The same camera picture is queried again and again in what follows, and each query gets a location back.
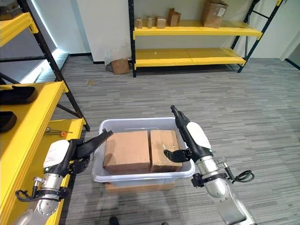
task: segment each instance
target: metal shelving unit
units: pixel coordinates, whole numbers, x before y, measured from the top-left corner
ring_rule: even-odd
[[[253,0],[251,7],[246,15],[244,22],[223,21],[218,29],[203,27],[200,21],[182,20],[178,26],[165,29],[153,27],[148,29],[146,22],[143,21],[143,27],[137,29],[134,23],[134,0],[128,0],[130,42],[133,63],[133,77],[136,77],[138,67],[163,67],[163,66],[193,66],[193,65],[212,65],[212,64],[238,64],[240,66],[238,73],[242,71],[248,62],[254,49],[257,47],[261,37],[264,35],[270,22],[274,18],[282,0],[277,0],[271,15],[265,16],[254,10],[255,5],[260,0]],[[258,31],[249,26],[250,15],[256,13],[267,18],[267,22],[262,29]],[[230,49],[225,48],[202,48],[202,49],[135,49],[135,39],[138,36],[167,36],[167,35],[231,35],[236,36]],[[245,57],[242,58],[236,52],[236,46],[239,37],[246,36]],[[248,53],[248,37],[256,36],[257,39]]]
[[[0,88],[11,89],[12,85],[0,85]],[[63,92],[68,92],[64,82],[34,84],[15,84],[15,86],[33,86],[38,97],[30,104],[2,105],[1,110],[13,111],[17,116],[14,127],[0,135],[1,138],[1,224],[13,224],[16,218],[27,208],[27,204],[15,197],[19,189],[30,190],[32,178],[43,176],[43,162],[51,143],[66,139],[80,138],[84,119],[50,121],[55,107]],[[46,127],[68,131],[65,137],[44,135]],[[63,185],[68,184],[69,176]],[[59,210],[48,220],[47,225],[57,225]]]
[[[34,19],[34,16],[32,14],[32,11],[31,11],[27,1],[26,0],[18,0],[18,3],[23,11],[23,14],[17,16],[16,18],[14,18],[12,20],[7,20],[7,21],[1,22],[0,31],[2,33],[2,36],[1,36],[0,44],[1,44],[1,46],[3,46],[9,40],[11,40],[15,36],[17,36],[19,33],[21,33],[24,29],[29,27],[44,55],[38,56],[38,57],[2,59],[2,60],[0,60],[0,62],[47,60],[52,71],[54,72],[54,75],[56,76],[56,80],[63,81],[65,83],[66,87],[69,89],[69,92],[66,92],[66,96],[69,99],[71,105],[73,106],[75,112],[68,109],[67,107],[65,107],[63,105],[60,105],[60,104],[57,104],[57,107],[59,107],[60,109],[66,111],[78,118],[83,118],[86,121],[70,88],[68,87],[68,85],[66,83],[65,78],[63,77],[63,75],[61,73],[61,70],[57,66],[57,64],[51,54],[51,51],[40,31],[40,28],[38,27],[38,25]],[[11,83],[19,83],[18,81],[11,79],[10,77],[6,76],[5,74],[0,73],[0,82],[1,82],[1,84],[4,84],[5,82],[2,79],[5,79]],[[90,131],[90,126],[88,125],[87,122],[85,122],[84,127],[87,131]]]

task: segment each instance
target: cardboard box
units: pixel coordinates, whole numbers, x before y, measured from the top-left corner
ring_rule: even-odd
[[[176,172],[182,167],[182,163],[174,163],[169,160],[164,150],[179,150],[177,137],[174,130],[152,130],[151,141],[151,172]]]
[[[163,16],[156,16],[155,17],[155,25],[157,28],[163,29],[165,28],[165,18]]]
[[[222,0],[206,0],[201,20],[203,26],[219,28],[227,7]]]
[[[170,190],[173,187],[174,187],[174,182],[171,184],[153,184],[153,185],[123,186],[123,187],[117,187],[110,183],[105,184],[105,189],[110,194],[140,193],[146,191],[163,191],[163,190]]]
[[[170,27],[176,27],[180,21],[181,13],[175,12],[174,8],[169,9],[167,22]]]
[[[150,29],[153,26],[153,18],[152,16],[147,16],[147,27]]]
[[[136,26],[136,28],[138,28],[138,29],[142,28],[142,27],[143,27],[143,20],[142,20],[141,18],[137,18],[137,19],[135,20],[135,26]]]
[[[123,58],[120,60],[114,60],[111,62],[112,69],[114,74],[128,74],[129,73],[129,64],[128,59]]]
[[[103,167],[113,175],[150,172],[148,132],[114,133],[106,140]]]

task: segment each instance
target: yellow shelf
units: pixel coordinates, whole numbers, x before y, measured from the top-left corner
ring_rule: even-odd
[[[135,52],[137,67],[191,66],[211,64],[244,64],[232,49],[137,49]]]
[[[158,29],[153,26],[149,29],[146,22],[143,21],[143,27],[135,27],[135,36],[152,35],[234,35],[234,36],[257,36],[259,39],[263,33],[249,27],[244,22],[223,21],[220,28],[203,27],[197,20],[181,20],[176,27],[166,26],[164,29]]]
[[[12,20],[4,20],[0,22],[0,47],[13,39],[27,27],[35,34],[38,29],[31,18],[30,13],[22,13]]]
[[[13,111],[17,116],[15,126],[0,135],[1,163],[1,216],[7,210],[9,198],[22,183],[30,162],[43,137],[47,124],[63,93],[68,92],[64,82],[15,84],[34,86],[38,92],[35,101],[26,105],[1,105],[1,111]],[[0,85],[11,89],[11,85]]]
[[[72,120],[54,120],[50,121],[48,126],[53,129],[67,130],[72,133],[67,133],[66,137],[61,137],[60,135],[44,135],[31,162],[28,162],[30,165],[26,175],[22,179],[22,182],[14,187],[12,195],[9,196],[9,199],[6,203],[4,210],[1,212],[1,224],[9,225],[12,224],[26,209],[28,204],[25,202],[20,202],[17,200],[14,192],[16,190],[28,190],[31,194],[33,177],[39,176],[43,177],[43,163],[47,155],[48,149],[51,143],[61,140],[61,139],[77,139],[80,138],[81,131],[83,128],[84,119],[72,119]],[[62,183],[62,186],[67,187],[69,181],[69,175],[67,175]],[[63,205],[63,200],[60,202],[56,212],[51,215],[47,221],[47,225],[57,225],[60,219],[60,213]]]

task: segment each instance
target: white wall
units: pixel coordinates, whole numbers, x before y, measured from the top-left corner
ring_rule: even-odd
[[[90,53],[75,0],[34,0],[57,47],[67,53]]]
[[[269,16],[275,6],[276,0],[261,0],[255,10]],[[282,3],[267,31],[253,52],[252,58],[280,58],[289,44],[300,31],[300,0],[287,0]],[[261,30],[267,19],[256,14],[251,15],[250,26]],[[255,38],[249,38],[252,46]],[[235,49],[244,54],[244,45]]]
[[[127,0],[77,0],[94,61],[106,50],[130,45]]]
[[[270,15],[277,0],[261,0],[255,9]],[[243,21],[252,0],[225,0],[229,5],[225,20]],[[127,0],[77,0],[94,61],[103,61],[105,48],[130,43]],[[168,8],[181,12],[182,19],[200,19],[204,0],[135,0],[135,16],[167,16]],[[253,53],[253,58],[279,58],[300,30],[300,0],[288,0],[273,19]],[[255,14],[250,25],[262,29],[266,19]],[[148,36],[137,37],[137,49],[230,47],[232,36]],[[255,37],[249,38],[249,48]],[[245,42],[239,41],[235,50],[243,54]]]
[[[282,55],[280,56],[280,60],[283,61],[286,58],[288,58],[298,45],[300,45],[300,31],[297,33],[297,35],[294,37],[292,42],[288,45],[288,47],[282,53]]]
[[[289,56],[289,60],[300,67],[300,44],[294,49],[292,54]]]

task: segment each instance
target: white plastic bin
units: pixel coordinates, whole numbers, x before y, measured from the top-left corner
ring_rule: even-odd
[[[142,119],[114,119],[105,120],[101,123],[99,134],[103,129],[115,133],[137,130],[175,130],[180,149],[186,149],[179,130],[175,125],[174,117],[142,118]],[[94,154],[92,178],[96,182],[110,182],[116,186],[139,186],[150,184],[169,184],[178,178],[190,177],[195,172],[195,164],[192,160],[184,162],[178,172],[158,172],[146,174],[111,175],[104,167],[104,153],[106,143],[103,143]]]

